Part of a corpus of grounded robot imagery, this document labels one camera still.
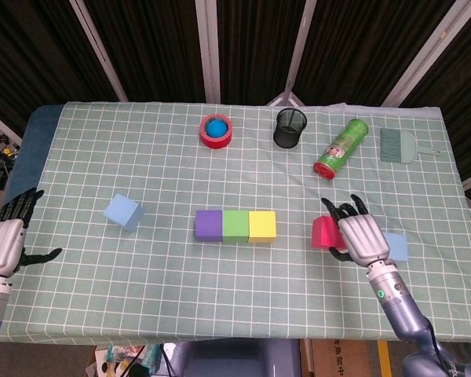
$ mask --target blue ball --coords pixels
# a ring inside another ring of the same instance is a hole
[[[222,137],[228,131],[228,127],[223,120],[215,119],[207,124],[207,136],[214,138]]]

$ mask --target red tape roll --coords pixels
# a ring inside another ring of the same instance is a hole
[[[222,137],[210,137],[206,133],[207,123],[213,119],[222,120],[227,125],[227,132]],[[232,122],[229,118],[222,114],[208,115],[201,122],[201,125],[199,127],[199,137],[201,138],[206,147],[212,149],[220,149],[226,147],[228,143],[230,143],[230,140],[232,140]]]

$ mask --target purple foam block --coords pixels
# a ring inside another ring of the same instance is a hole
[[[195,238],[203,242],[222,241],[222,222],[221,210],[198,210],[195,216]]]

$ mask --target light blue cube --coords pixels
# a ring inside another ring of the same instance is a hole
[[[104,210],[103,216],[116,225],[122,226],[128,232],[135,232],[143,217],[144,211],[140,204],[117,194]]]

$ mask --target black cable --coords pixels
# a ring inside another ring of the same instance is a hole
[[[438,357],[438,360],[440,361],[440,364],[441,364],[441,367],[445,370],[445,372],[448,374],[449,370],[450,370],[450,366],[445,363],[445,360],[443,359],[443,357],[441,356],[441,352],[440,350],[438,349],[438,342],[436,341],[436,336],[434,335],[434,328],[433,328],[433,324],[431,324],[431,321],[426,318],[425,320],[427,320],[427,324],[429,326],[429,330],[431,330],[431,341],[433,342],[433,347],[434,347],[434,352],[436,353],[436,356]]]
[[[162,355],[164,356],[164,361],[166,362],[166,367],[167,367],[167,374],[169,375],[169,377],[173,377],[173,375],[171,375],[171,369],[170,369],[170,359],[168,358],[168,356],[166,355],[166,351],[164,350],[164,345],[161,344],[159,346],[161,352],[162,352]]]

